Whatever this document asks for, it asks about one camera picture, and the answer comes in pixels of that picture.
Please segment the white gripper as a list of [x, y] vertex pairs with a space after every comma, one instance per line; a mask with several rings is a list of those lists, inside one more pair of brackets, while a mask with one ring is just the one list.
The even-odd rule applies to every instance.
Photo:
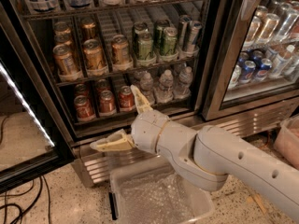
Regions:
[[131, 125], [131, 135], [124, 129], [118, 130], [106, 138], [91, 142], [91, 149], [114, 152], [130, 150], [136, 146], [139, 150], [156, 153], [158, 135], [170, 118], [157, 110], [152, 110], [149, 100], [137, 86], [131, 85], [130, 88], [138, 113]]

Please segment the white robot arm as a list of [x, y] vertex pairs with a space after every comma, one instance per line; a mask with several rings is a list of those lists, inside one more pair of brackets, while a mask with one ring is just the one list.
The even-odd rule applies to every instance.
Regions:
[[299, 170], [217, 126], [196, 131], [174, 122], [153, 109], [137, 86], [131, 91], [138, 112], [131, 132], [119, 130], [92, 142], [91, 148], [112, 152], [136, 147], [158, 154], [181, 177], [208, 191], [221, 189], [233, 175], [299, 222]]

